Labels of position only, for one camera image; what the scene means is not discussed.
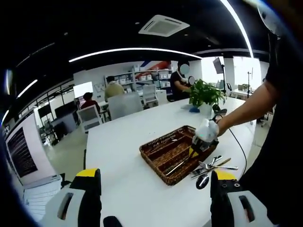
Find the ceiling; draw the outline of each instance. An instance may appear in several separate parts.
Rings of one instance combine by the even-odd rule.
[[[257,11],[242,1],[229,2],[248,33],[252,49],[267,52],[267,30]],[[88,53],[126,47],[154,47],[187,53],[246,48],[237,24],[219,0],[101,3],[33,6],[24,3],[3,8],[4,13],[0,16],[5,31],[1,43],[6,56],[3,65],[5,69],[13,69],[15,92],[19,94],[35,79],[38,82],[18,100],[11,97],[2,104],[2,109],[12,105],[10,114],[17,114],[24,108],[22,104],[83,69],[128,61],[179,60],[181,57],[167,52],[125,51],[68,62]],[[181,20],[190,27],[170,37],[138,34],[142,26],[157,14]]]

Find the ceiling air conditioner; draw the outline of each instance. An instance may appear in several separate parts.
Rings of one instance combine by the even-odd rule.
[[[187,27],[189,27],[189,24],[182,21],[162,15],[155,15],[141,28],[139,34],[169,37]]]

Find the person sitting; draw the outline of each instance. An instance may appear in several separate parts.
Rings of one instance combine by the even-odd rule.
[[[188,61],[178,61],[178,69],[173,72],[170,77],[170,88],[172,91],[172,96],[175,101],[189,98],[189,93],[184,92],[189,87],[188,79],[185,78],[185,74],[189,71]]]
[[[91,105],[96,105],[97,111],[99,113],[101,108],[95,100],[92,100],[92,97],[93,97],[93,93],[91,92],[87,92],[84,94],[83,98],[85,100],[85,103],[81,106],[81,109],[84,109]]]
[[[114,76],[109,76],[106,78],[108,86],[105,89],[105,101],[107,102],[107,99],[113,96],[118,96],[124,94],[123,87],[115,82]]]

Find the cable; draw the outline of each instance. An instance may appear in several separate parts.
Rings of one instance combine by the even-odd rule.
[[[216,116],[220,116],[220,117],[223,118],[223,116],[222,116],[221,114],[216,114],[216,115],[214,116],[214,118],[213,118],[213,120],[214,120],[215,122],[216,122],[216,120],[215,120]],[[243,153],[243,155],[244,155],[244,158],[245,158],[245,167],[244,167],[244,172],[243,172],[243,174],[242,174],[242,176],[243,176],[243,175],[245,174],[245,171],[246,171],[246,168],[247,168],[247,158],[246,158],[246,155],[245,155],[245,153],[244,153],[244,150],[243,150],[241,144],[239,143],[238,139],[236,138],[236,136],[234,135],[234,133],[232,132],[231,129],[229,129],[229,131],[231,132],[231,134],[233,135],[233,137],[236,139],[238,145],[240,146],[240,148],[241,148],[241,150],[242,150],[242,153]]]

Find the wicker basket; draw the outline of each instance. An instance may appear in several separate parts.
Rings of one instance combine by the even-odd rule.
[[[143,159],[167,185],[181,181],[197,168],[199,160],[204,161],[217,147],[218,141],[214,141],[201,155],[187,160],[194,133],[195,128],[183,126],[140,146]],[[173,173],[165,175],[183,161],[186,162]]]

